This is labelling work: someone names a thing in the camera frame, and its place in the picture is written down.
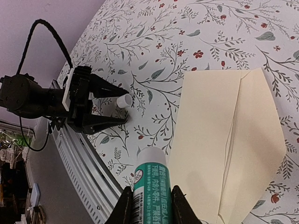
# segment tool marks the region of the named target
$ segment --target paper envelope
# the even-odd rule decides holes
[[[240,224],[284,156],[262,69],[185,73],[169,170],[199,219]]]

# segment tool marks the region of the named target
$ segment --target purple wall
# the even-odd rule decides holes
[[[48,21],[70,52],[105,0],[3,0],[0,7],[0,77],[16,73],[32,23]],[[22,73],[36,78],[42,87],[56,79],[65,58],[51,33],[38,25],[31,40]],[[0,107],[0,119],[19,123],[18,117]],[[23,119],[34,127],[35,120]]]

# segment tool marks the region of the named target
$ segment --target white patterned surface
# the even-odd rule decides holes
[[[71,57],[134,98],[128,112],[95,99],[95,114],[129,121],[88,136],[123,187],[132,186],[139,149],[158,146],[169,156],[184,71],[262,67],[287,155],[243,223],[299,224],[298,0],[107,0]]]

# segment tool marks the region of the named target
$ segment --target green toothpaste tube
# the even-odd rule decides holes
[[[169,171],[157,147],[144,148],[137,156],[132,224],[172,224]]]

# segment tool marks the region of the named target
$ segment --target white bottle cap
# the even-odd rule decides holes
[[[116,103],[119,108],[126,108],[132,106],[133,99],[130,94],[125,94],[121,97],[118,97]]]
[[[157,147],[146,147],[137,156],[136,168],[141,164],[156,162],[166,166],[166,157],[162,149]]]

